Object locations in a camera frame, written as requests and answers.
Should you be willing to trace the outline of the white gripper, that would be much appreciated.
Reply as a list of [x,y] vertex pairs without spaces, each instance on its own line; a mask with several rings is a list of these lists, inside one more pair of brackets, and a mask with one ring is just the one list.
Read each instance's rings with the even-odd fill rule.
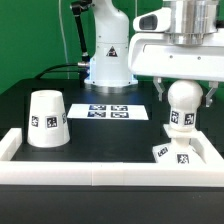
[[161,77],[210,81],[205,96],[210,107],[219,82],[224,81],[224,31],[205,35],[202,45],[173,45],[163,33],[135,34],[128,66],[133,74],[154,77],[160,101],[165,91]]

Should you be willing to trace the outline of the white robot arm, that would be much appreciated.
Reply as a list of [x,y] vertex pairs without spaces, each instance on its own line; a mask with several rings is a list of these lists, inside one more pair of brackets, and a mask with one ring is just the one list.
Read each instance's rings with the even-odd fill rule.
[[219,0],[163,0],[163,7],[130,21],[112,0],[93,0],[96,50],[90,59],[87,88],[119,93],[151,76],[159,93],[162,80],[209,83],[206,103],[224,82],[224,21]]

